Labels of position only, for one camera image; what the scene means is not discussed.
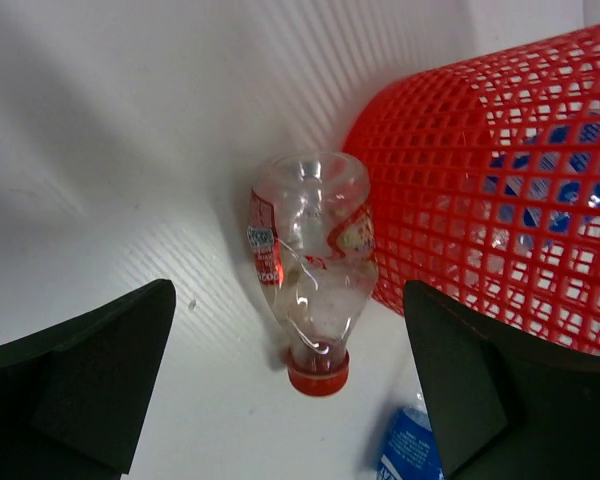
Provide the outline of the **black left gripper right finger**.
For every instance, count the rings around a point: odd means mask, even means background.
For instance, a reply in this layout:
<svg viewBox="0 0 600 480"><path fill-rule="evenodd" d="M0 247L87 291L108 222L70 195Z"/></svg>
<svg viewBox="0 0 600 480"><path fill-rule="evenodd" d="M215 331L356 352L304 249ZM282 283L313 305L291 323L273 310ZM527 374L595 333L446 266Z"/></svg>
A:
<svg viewBox="0 0 600 480"><path fill-rule="evenodd" d="M448 479L600 479L600 357L487 317L421 281L404 316Z"/></svg>

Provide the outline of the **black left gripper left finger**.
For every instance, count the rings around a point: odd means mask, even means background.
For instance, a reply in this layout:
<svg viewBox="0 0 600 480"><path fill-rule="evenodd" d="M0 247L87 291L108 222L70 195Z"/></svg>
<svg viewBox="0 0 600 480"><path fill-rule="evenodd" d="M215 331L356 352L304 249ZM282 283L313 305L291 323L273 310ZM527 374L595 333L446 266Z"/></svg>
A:
<svg viewBox="0 0 600 480"><path fill-rule="evenodd" d="M176 307L158 279L0 346L0 479L120 479Z"/></svg>

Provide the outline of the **clear bottle with blue label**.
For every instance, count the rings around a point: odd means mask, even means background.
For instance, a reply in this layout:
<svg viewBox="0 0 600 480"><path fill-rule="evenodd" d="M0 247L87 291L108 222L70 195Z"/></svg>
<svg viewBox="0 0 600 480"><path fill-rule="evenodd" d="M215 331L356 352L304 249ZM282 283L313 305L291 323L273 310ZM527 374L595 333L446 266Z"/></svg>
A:
<svg viewBox="0 0 600 480"><path fill-rule="evenodd" d="M422 392L395 411L379 455L377 480L444 479Z"/></svg>

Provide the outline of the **crushed bottle with red cap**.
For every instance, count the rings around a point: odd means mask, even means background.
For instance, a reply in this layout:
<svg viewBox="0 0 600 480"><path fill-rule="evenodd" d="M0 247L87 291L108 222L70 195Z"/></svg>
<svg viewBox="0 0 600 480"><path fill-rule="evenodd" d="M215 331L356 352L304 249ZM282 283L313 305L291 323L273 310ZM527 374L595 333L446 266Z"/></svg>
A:
<svg viewBox="0 0 600 480"><path fill-rule="evenodd" d="M269 160L251 188L246 235L263 294L288 345L288 378L325 397L349 376L349 337L379 278L360 160L301 152Z"/></svg>

